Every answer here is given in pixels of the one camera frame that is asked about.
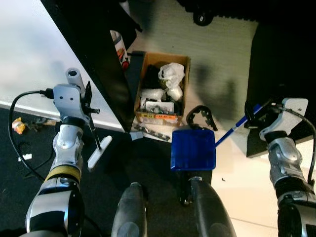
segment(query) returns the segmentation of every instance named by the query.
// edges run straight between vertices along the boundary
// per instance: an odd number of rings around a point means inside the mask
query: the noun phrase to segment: wheel
[[[197,10],[193,13],[194,22],[199,26],[207,26],[213,18],[214,14],[211,11]]]

